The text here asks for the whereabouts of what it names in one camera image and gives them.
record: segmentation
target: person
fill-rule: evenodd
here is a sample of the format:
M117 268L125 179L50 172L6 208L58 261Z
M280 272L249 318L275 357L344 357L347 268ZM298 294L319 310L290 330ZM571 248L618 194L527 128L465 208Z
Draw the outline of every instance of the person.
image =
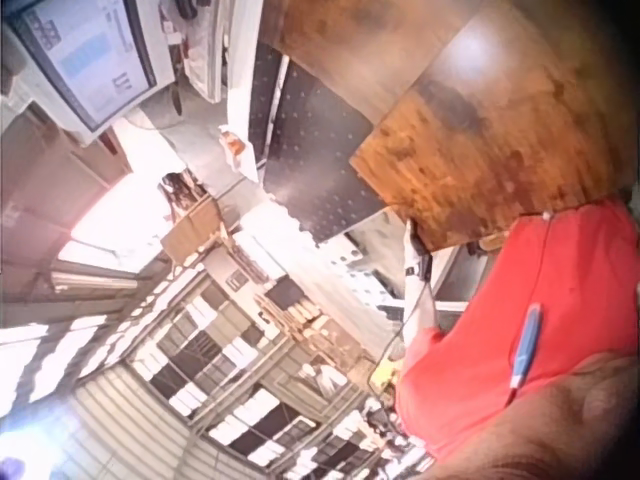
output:
M464 468L494 457L497 464L505 455L519 458L524 455L520 447L525 453L527 447L514 440L518 435L534 450L548 445L546 454L558 462L566 453L566 463L577 469L579 455L566 444L570 432L590 428L584 418L578 421L580 415L600 418L593 412L614 404L611 392L621 385L625 395L637 395L637 375L628 372L637 372L640 257L626 206L607 199L555 216L520 218L485 284L446 336L437 324L429 282L415 274L421 253L411 239L408 227L402 332L407 352L396 409L406 431L421 438L436 458L433 475L453 472L467 478L460 476ZM509 405L514 357L533 304L541 311L533 363ZM583 430L557 431L573 421ZM599 424L593 428L607 430ZM607 430L592 443L601 445L610 437ZM580 444L581 438L573 442ZM585 447L583 453L594 450ZM556 478L520 474L513 478Z

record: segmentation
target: red fabric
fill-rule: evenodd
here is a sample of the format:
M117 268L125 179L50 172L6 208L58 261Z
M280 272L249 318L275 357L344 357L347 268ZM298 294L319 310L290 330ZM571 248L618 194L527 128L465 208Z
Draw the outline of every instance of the red fabric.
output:
M426 329L409 346L396 387L407 431L442 459L500 413L531 303L542 327L519 396L605 351L638 351L638 235L607 201L514 226L485 285L453 331Z

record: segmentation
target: blue pen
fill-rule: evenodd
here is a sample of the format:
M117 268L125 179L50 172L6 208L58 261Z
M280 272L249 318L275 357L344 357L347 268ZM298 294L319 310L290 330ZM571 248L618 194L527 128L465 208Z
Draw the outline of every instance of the blue pen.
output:
M518 393L518 389L524 385L529 370L531 369L531 364L533 363L533 358L536 353L538 337L540 336L541 317L542 309L540 304L534 303L527 311L527 320L524 325L524 330L522 331L522 336L520 337L516 358L513 362L507 406L513 402Z

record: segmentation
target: black pegboard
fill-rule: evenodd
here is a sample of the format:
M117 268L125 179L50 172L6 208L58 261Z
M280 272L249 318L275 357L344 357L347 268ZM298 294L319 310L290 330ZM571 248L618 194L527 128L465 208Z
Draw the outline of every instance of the black pegboard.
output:
M360 112L289 63L264 188L318 243L385 206L349 164L372 129Z
M249 116L249 141L253 145L256 162L262 159L269 125L269 113L278 81L282 54L262 42L256 48L253 67L251 107Z

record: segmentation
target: red clothing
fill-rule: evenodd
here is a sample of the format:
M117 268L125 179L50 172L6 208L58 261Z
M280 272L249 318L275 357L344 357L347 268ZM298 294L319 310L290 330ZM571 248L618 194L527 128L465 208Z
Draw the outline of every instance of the red clothing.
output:
M638 352L638 234L619 202L524 217L451 333L420 332L396 387L407 431L436 458L503 409L530 304L542 305L533 365L518 396L605 351Z

